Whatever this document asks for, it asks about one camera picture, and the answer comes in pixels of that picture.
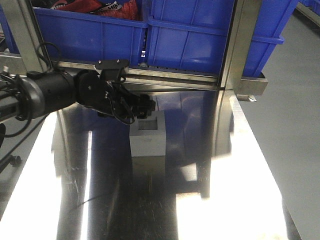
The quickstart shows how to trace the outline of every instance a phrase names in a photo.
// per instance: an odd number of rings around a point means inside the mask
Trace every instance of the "blue plastic bin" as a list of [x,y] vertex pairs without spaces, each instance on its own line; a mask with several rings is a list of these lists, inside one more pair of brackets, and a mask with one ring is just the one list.
[[[233,0],[154,0],[148,18],[148,64],[219,74]],[[243,75],[258,77],[298,0],[263,0]]]
[[[278,38],[299,0],[263,0],[255,35]],[[154,0],[151,16],[168,21],[225,30],[234,0]]]
[[[149,17],[148,64],[180,70],[219,74],[227,31],[209,27],[154,20]],[[258,77],[282,37],[254,36],[244,76]]]
[[[34,12],[43,39],[56,44],[64,59],[76,61],[128,59],[130,65],[137,66],[141,60],[148,28],[147,8],[148,6],[143,3],[141,8],[143,21],[37,7],[34,8]],[[19,53],[5,15],[2,9],[0,10],[0,22],[7,46],[11,53]],[[57,51],[54,48],[48,47],[48,52],[51,57],[56,57]]]
[[320,1],[319,0],[313,0],[312,11],[314,11],[316,14],[318,14],[320,16]]
[[312,6],[314,0],[299,0],[299,2],[305,5],[306,7],[310,7]]

